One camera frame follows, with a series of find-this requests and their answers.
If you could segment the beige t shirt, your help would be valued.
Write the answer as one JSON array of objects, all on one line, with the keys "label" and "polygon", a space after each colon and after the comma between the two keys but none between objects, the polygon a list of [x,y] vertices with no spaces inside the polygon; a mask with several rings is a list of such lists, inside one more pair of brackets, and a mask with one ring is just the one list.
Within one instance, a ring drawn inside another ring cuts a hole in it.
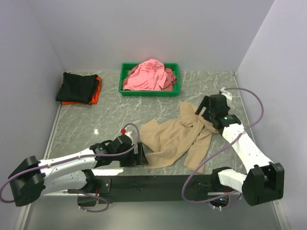
[{"label": "beige t shirt", "polygon": [[212,123],[196,115],[197,107],[190,102],[180,103],[180,117],[159,124],[155,119],[140,128],[140,141],[151,152],[146,154],[146,169],[173,165],[184,153],[184,166],[195,170],[205,158],[213,134],[218,131]]}]

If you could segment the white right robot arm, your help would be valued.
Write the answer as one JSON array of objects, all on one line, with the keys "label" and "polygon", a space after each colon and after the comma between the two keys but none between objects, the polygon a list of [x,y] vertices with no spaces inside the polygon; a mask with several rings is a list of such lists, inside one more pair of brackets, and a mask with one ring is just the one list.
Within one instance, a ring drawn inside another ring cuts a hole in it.
[{"label": "white right robot arm", "polygon": [[205,96],[196,110],[206,121],[211,122],[219,134],[229,143],[241,159],[247,174],[229,167],[214,169],[211,187],[222,191],[225,187],[242,193],[250,206],[283,198],[284,168],[272,162],[256,146],[246,133],[236,115],[230,115],[226,96],[215,94]]}]

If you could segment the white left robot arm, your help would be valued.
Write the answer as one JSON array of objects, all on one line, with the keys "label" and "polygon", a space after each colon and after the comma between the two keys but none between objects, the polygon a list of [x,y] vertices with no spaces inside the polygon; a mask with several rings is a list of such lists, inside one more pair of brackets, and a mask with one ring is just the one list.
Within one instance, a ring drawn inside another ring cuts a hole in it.
[{"label": "white left robot arm", "polygon": [[127,135],[91,145],[78,153],[64,157],[37,160],[26,158],[9,176],[9,184],[16,206],[33,203],[40,196],[60,190],[85,193],[106,191],[94,175],[93,169],[118,161],[121,167],[148,165],[141,142],[136,144]]}]

